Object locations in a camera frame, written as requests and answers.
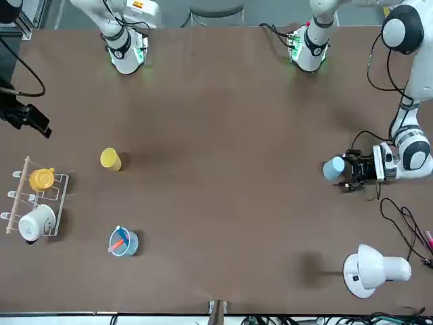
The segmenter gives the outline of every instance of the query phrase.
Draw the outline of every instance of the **white mug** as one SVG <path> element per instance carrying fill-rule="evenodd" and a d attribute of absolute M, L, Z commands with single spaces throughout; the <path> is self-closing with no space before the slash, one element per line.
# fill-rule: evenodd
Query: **white mug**
<path fill-rule="evenodd" d="M 50 232 L 55 226 L 55 214 L 46 204 L 40 204 L 35 210 L 22 216 L 18 224 L 21 236 L 34 242 L 43 234 Z"/>

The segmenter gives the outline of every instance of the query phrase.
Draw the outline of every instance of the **yellow paper cup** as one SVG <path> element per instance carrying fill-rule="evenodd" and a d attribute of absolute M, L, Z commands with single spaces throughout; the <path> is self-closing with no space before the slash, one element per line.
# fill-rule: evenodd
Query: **yellow paper cup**
<path fill-rule="evenodd" d="M 122 168 L 122 162 L 120 161 L 117 152 L 113 148 L 106 148 L 101 153 L 101 165 L 112 171 L 119 171 Z"/>

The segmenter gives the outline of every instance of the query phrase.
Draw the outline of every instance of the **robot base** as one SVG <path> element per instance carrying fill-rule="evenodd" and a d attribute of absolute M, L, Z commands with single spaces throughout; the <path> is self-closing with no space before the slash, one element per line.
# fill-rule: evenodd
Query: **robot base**
<path fill-rule="evenodd" d="M 144 37 L 140 32 L 133 29 L 129 31 L 129 34 L 131 35 L 131 45 L 124 54 L 123 59 L 117 58 L 115 55 L 116 52 L 115 54 L 111 51 L 108 52 L 111 57 L 111 62 L 121 74 L 134 73 L 142 64 L 145 63 L 148 50 L 147 37 Z"/>
<path fill-rule="evenodd" d="M 368 298 L 375 292 L 375 289 L 364 288 L 359 279 L 358 254 L 352 254 L 344 261 L 343 277 L 347 289 L 358 298 Z"/>
<path fill-rule="evenodd" d="M 304 34 L 306 30 L 307 27 L 302 26 L 288 35 L 288 44 L 291 46 L 289 47 L 289 59 L 301 70 L 315 72 L 320 68 L 320 65 L 325 59 L 328 45 L 320 56 L 313 56 L 311 50 L 305 44 Z"/>

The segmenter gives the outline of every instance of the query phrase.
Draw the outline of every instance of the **cup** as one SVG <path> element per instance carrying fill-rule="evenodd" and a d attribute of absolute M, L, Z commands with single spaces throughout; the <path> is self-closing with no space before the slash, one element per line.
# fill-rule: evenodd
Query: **cup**
<path fill-rule="evenodd" d="M 54 168 L 37 169 L 30 174 L 28 181 L 35 192 L 48 190 L 54 183 Z"/>
<path fill-rule="evenodd" d="M 121 227 L 121 230 L 123 230 L 123 232 L 127 235 L 128 244 L 123 242 L 119 247 L 116 247 L 112 251 L 112 254 L 116 257 L 132 256 L 137 252 L 138 249 L 138 237 L 135 232 L 130 232 L 126 228 Z M 108 243 L 109 247 L 113 246 L 121 239 L 122 237 L 120 236 L 119 231 L 114 230 L 110 236 L 110 241 Z"/>
<path fill-rule="evenodd" d="M 55 213 L 46 204 L 40 204 L 35 210 L 22 216 L 18 223 L 21 236 L 29 242 L 38 240 L 54 227 Z"/>
<path fill-rule="evenodd" d="M 117 152 L 113 148 L 106 148 L 101 153 L 101 165 L 112 171 L 119 171 L 122 168 L 122 162 L 120 161 Z"/>
<path fill-rule="evenodd" d="M 323 176 L 328 181 L 336 181 L 344 170 L 343 158 L 337 156 L 333 157 L 323 166 Z"/>

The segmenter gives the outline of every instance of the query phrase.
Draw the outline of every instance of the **white lamp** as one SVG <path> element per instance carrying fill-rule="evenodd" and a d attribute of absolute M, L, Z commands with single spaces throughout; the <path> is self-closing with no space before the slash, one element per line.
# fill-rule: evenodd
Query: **white lamp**
<path fill-rule="evenodd" d="M 383 257 L 377 250 L 361 244 L 358 254 L 344 261 L 343 276 L 347 289 L 359 298 L 370 297 L 387 280 L 408 281 L 411 266 L 402 257 Z"/>

